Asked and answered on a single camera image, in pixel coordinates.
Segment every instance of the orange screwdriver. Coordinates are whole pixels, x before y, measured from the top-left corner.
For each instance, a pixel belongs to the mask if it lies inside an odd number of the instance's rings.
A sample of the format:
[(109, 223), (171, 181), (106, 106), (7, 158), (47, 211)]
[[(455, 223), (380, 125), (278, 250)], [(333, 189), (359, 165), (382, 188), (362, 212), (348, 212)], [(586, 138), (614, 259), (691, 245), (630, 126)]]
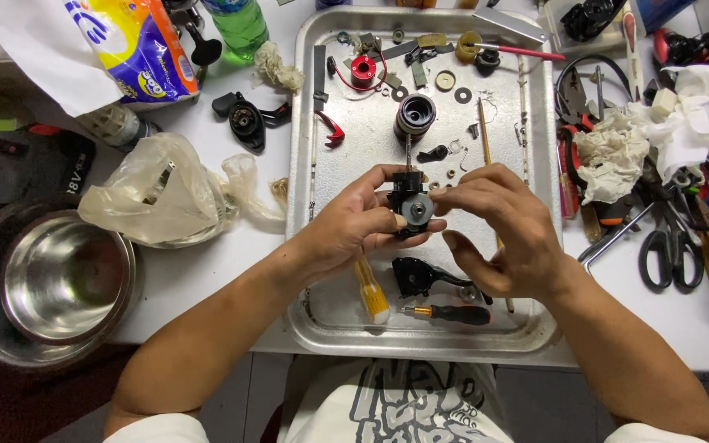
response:
[(492, 320), (492, 314), (485, 307), (479, 306), (414, 306), (403, 307), (402, 311), (416, 315), (428, 315), (448, 322), (459, 322), (482, 327)]

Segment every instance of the metal tray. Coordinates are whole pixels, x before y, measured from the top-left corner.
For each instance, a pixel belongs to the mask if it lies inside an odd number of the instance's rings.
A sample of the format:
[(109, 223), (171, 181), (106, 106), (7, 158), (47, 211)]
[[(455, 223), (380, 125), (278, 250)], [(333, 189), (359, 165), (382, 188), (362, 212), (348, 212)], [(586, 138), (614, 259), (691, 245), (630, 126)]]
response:
[[(484, 41), (502, 44), (520, 41), (520, 36), (470, 14), (471, 11), (460, 9), (419, 12), (405, 8), (339, 7), (315, 14), (302, 25), (297, 36), (296, 64), (306, 73), (306, 83), (293, 106), (287, 238), (309, 222), (311, 207), (313, 213), (318, 214), (345, 186), (373, 165), (402, 164), (406, 159), (403, 144), (392, 129), (398, 103), (379, 92), (352, 91), (337, 75), (325, 79), (325, 92), (329, 94), (325, 113), (341, 126), (346, 139), (333, 149), (324, 146), (329, 130), (313, 114), (313, 46), (326, 45), (327, 55), (334, 55), (338, 65), (343, 67), (346, 58), (353, 58), (353, 51), (351, 46), (336, 41), (340, 31), (354, 35), (372, 32), (382, 38), (383, 49), (394, 45), (391, 35), (398, 27), (408, 38), (442, 32), (448, 35), (448, 42), (455, 43), (462, 32), (474, 30), (483, 35)], [(534, 23), (520, 14), (509, 14)], [(549, 43), (541, 50), (548, 51)], [(453, 53), (439, 55), (423, 66), (429, 86), (425, 93), (437, 106), (437, 120), (414, 147), (413, 158), (420, 151), (459, 139), (469, 149), (463, 166), (469, 170), (483, 166), (481, 139), (473, 139), (467, 127), (479, 121), (478, 96), (488, 98), (491, 104), (485, 103), (485, 112), (490, 120), (487, 135), (492, 161), (506, 164), (528, 180), (538, 197), (552, 208), (557, 235), (562, 239), (551, 63), (502, 54), (501, 67), (487, 79), (478, 75), (474, 66), (461, 64)], [(449, 92), (442, 92), (434, 85), (438, 72), (444, 69), (452, 71), (456, 77), (455, 86)], [(378, 63), (377, 72), (380, 71), (381, 63)], [(410, 94), (415, 92), (411, 71), (403, 57), (389, 60), (388, 71), (396, 72)], [(526, 82), (523, 94), (519, 81)], [(454, 91), (460, 86), (473, 92), (473, 99), (466, 105), (457, 103), (454, 98)], [(527, 157), (514, 128), (521, 120), (522, 109), (528, 112)], [(455, 185), (464, 174), (459, 168), (462, 156), (463, 153), (448, 155), (442, 162), (415, 166), (423, 170), (430, 181), (437, 180), (441, 186)], [(448, 169), (455, 169), (453, 179), (448, 179)], [(446, 218), (449, 228), (466, 234), (485, 257), (497, 251), (494, 231), (481, 219), (460, 210), (452, 211)], [(507, 312), (503, 300), (495, 300), (490, 307), (492, 323), (486, 327), (399, 314), (396, 308), (405, 305), (461, 302), (455, 296), (455, 287), (443, 282), (432, 287), (428, 299), (399, 299), (391, 270), (391, 260), (397, 256), (417, 257), (464, 277), (439, 235), (411, 250), (380, 251), (370, 255), (369, 262), (393, 311), (386, 324), (377, 326), (369, 321), (352, 270), (313, 285), (301, 294), (285, 317), (290, 333), (303, 347), (324, 354), (457, 361), (519, 359), (539, 352), (557, 339), (557, 327), (551, 315), (532, 299), (517, 299), (514, 314)]]

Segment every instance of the red lever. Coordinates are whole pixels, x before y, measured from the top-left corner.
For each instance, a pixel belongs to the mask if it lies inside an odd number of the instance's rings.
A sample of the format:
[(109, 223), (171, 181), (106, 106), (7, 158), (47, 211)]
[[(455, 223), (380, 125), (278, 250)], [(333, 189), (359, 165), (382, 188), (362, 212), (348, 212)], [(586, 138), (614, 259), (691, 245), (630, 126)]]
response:
[(329, 116), (326, 116), (325, 113), (321, 111), (314, 112), (316, 113), (316, 115), (320, 116), (321, 120), (332, 131), (332, 135), (327, 136), (327, 139), (330, 140), (330, 142), (326, 143), (325, 146), (337, 147), (338, 145), (340, 145), (343, 142), (343, 137), (345, 136), (340, 126), (338, 126)]

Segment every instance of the green bottle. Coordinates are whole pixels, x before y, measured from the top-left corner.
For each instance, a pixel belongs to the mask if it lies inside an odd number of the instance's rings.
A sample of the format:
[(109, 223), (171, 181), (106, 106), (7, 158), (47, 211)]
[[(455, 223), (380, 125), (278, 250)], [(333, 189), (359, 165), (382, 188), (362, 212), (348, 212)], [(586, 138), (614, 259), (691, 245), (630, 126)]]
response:
[(254, 54), (270, 39), (264, 16), (256, 0), (201, 0), (210, 11), (215, 27), (231, 53), (243, 61), (253, 60)]

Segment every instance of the stainless steel bowl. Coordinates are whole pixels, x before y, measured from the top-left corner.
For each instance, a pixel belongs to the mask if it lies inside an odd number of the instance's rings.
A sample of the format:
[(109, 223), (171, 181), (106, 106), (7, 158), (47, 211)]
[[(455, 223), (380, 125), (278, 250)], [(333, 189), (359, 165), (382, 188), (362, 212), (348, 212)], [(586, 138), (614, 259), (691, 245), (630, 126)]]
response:
[(34, 220), (15, 238), (2, 272), (2, 306), (26, 337), (74, 345), (92, 337), (130, 297), (135, 255), (119, 233), (75, 210)]
[[(57, 210), (75, 209), (80, 197), (73, 194), (58, 194), (51, 199), (33, 199), (15, 203), (0, 210), (0, 277), (4, 267), (3, 258), (13, 240), (34, 220)], [(135, 305), (143, 286), (143, 269), (138, 247), (131, 245), (135, 253), (135, 272), (130, 275), (133, 293), (127, 304), (89, 339), (76, 345), (46, 345), (28, 339), (13, 326), (2, 307), (0, 297), (0, 364), (25, 372), (45, 372), (70, 366), (88, 356), (102, 345), (120, 320)]]

